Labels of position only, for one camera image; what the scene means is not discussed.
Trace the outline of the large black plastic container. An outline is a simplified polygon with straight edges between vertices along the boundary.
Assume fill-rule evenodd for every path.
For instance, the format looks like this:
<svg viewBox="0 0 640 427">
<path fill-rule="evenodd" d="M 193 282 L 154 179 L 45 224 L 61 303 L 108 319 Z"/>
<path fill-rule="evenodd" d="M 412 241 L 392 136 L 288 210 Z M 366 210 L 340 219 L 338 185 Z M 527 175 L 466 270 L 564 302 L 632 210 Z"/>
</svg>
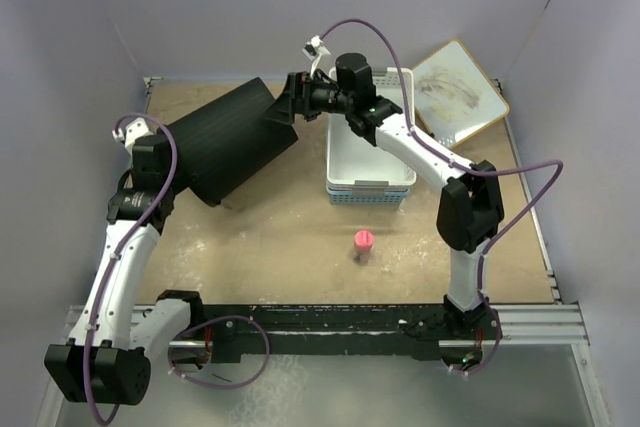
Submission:
<svg viewBox="0 0 640 427">
<path fill-rule="evenodd" d="M 266 117 L 274 102 L 254 78 L 169 124 L 178 152 L 173 192 L 189 189 L 214 207 L 296 143 L 291 125 Z"/>
</svg>

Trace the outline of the white perforated plastic basket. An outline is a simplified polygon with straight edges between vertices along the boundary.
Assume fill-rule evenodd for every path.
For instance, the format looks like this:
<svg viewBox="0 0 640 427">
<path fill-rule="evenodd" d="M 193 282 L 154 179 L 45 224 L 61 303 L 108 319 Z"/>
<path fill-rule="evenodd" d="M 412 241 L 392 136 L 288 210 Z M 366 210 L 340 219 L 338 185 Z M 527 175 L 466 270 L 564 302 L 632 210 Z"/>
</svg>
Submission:
<svg viewBox="0 0 640 427">
<path fill-rule="evenodd" d="M 410 117 L 415 121 L 413 72 L 408 68 L 401 70 L 408 89 Z M 400 107 L 404 106 L 401 82 L 395 67 L 374 69 L 373 83 L 378 95 Z M 351 190 L 354 187 L 408 189 L 414 185 L 416 178 L 416 173 L 402 161 L 356 136 L 343 116 L 329 114 L 326 181 L 331 190 Z"/>
</svg>

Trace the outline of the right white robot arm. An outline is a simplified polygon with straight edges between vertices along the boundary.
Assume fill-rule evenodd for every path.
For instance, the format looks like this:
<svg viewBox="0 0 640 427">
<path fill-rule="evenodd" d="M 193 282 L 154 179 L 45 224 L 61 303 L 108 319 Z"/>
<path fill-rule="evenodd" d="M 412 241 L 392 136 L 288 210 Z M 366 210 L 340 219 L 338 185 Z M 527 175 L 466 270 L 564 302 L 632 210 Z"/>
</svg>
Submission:
<svg viewBox="0 0 640 427">
<path fill-rule="evenodd" d="M 359 53 L 338 57 L 335 72 L 288 75 L 280 96 L 267 108 L 272 122 L 342 116 L 351 131 L 402 161 L 440 192 L 436 228 L 450 249 L 450 282 L 443 322 L 456 338 L 475 338 L 491 310 L 484 291 L 486 257 L 504 207 L 494 166 L 475 164 L 439 145 L 412 123 L 408 107 L 380 95 L 375 74 Z"/>
</svg>

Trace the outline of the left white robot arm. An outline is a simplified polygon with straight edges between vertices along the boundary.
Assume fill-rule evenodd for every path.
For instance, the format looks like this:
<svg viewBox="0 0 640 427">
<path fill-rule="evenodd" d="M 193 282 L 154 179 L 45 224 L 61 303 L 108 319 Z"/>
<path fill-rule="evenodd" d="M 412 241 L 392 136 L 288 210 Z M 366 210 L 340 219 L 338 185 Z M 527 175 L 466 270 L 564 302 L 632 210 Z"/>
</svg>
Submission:
<svg viewBox="0 0 640 427">
<path fill-rule="evenodd" d="M 202 334 L 206 316 L 195 291 L 166 290 L 131 323 L 144 270 L 174 207 L 178 151 L 172 137 L 134 141 L 132 165 L 107 208 L 104 250 L 84 309 L 68 338 L 48 347 L 44 365 L 64 397 L 92 406 L 137 405 L 152 364 L 178 334 Z"/>
</svg>

